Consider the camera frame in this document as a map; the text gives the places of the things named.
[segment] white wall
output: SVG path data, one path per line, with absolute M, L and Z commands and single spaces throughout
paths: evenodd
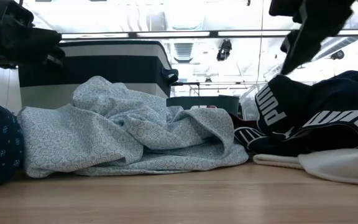
M 0 105 L 15 114 L 22 108 L 17 70 L 0 68 Z

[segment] white ceiling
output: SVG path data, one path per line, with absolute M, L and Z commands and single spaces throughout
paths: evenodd
M 197 26 L 203 22 L 204 30 L 260 30 L 295 29 L 290 17 L 269 15 L 271 0 L 53 0 L 36 2 L 24 0 L 24 6 L 35 14 L 35 25 L 55 29 L 59 32 L 129 32 L 173 30 L 173 26 Z M 345 29 L 358 23 L 358 3 L 353 5 L 356 12 Z M 179 69 L 180 78 L 188 82 L 205 80 L 211 76 L 214 82 L 263 82 L 278 72 L 285 54 L 280 51 L 282 38 L 231 39 L 233 50 L 224 62 L 216 60 L 221 39 L 162 40 L 170 54 L 173 67 Z M 194 43 L 191 64 L 177 64 L 173 59 L 175 42 Z M 338 68 L 358 69 L 358 63 L 349 59 L 358 57 L 358 41 L 345 48 L 343 60 L 321 59 L 295 70 L 292 78 L 303 81 L 318 81 L 333 76 Z M 239 94 L 245 90 L 230 91 Z

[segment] black puma clothing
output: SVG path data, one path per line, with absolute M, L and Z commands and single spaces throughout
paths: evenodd
M 278 75 L 255 96 L 258 128 L 236 128 L 235 137 L 257 154 L 297 156 L 358 148 L 358 72 L 313 86 Z

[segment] ceiling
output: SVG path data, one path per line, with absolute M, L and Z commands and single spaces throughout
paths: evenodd
M 289 17 L 269 15 L 271 0 L 24 0 L 35 15 L 37 27 L 61 33 L 157 32 L 166 30 L 269 30 L 296 29 Z M 358 3 L 355 14 L 344 29 L 358 28 Z M 222 39 L 163 39 L 171 64 L 184 82 L 265 82 L 277 72 L 285 58 L 280 51 L 283 38 L 231 39 L 232 51 L 224 62 L 216 60 Z M 327 60 L 338 50 L 342 60 Z M 319 60 L 295 70 L 295 80 L 319 81 L 333 76 L 339 65 L 358 69 L 358 39 L 330 38 L 318 55 Z M 202 95 L 239 95 L 248 86 L 225 86 L 222 91 L 203 90 Z M 192 95 L 188 86 L 176 86 L 177 95 Z

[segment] fluorescent light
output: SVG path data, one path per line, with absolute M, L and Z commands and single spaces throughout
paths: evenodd
M 128 38 L 128 33 L 115 34 L 62 34 L 63 39 Z
M 220 37 L 269 37 L 269 36 L 286 36 L 289 30 L 250 30 L 250 31 L 219 31 L 218 36 Z
M 209 32 L 198 31 L 178 31 L 178 32 L 141 32 L 137 33 L 138 37 L 208 37 Z
M 358 30 L 341 30 L 338 35 L 358 35 Z
M 200 85 L 243 85 L 244 82 L 200 82 Z

